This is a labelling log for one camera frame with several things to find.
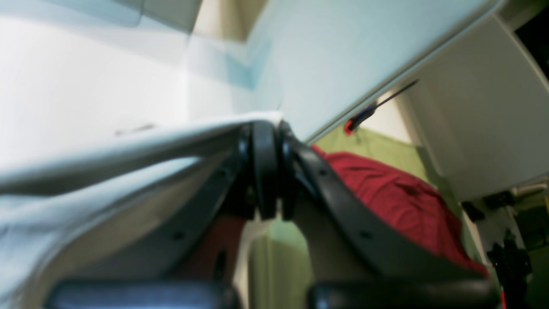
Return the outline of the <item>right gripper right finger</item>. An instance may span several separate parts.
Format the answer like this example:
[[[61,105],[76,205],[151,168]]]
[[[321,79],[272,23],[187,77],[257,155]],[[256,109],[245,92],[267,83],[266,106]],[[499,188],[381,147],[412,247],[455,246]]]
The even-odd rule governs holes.
[[[278,126],[281,213],[313,264],[307,309],[496,309],[480,274],[432,254],[383,222],[291,126]]]

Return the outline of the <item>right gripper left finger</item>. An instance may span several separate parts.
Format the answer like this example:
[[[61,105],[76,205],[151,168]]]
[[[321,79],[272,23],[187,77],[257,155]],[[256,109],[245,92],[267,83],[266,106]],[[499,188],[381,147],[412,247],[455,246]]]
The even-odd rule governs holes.
[[[189,201],[124,248],[61,280],[47,309],[239,309],[233,287],[248,220],[276,217],[276,131],[255,122]]]

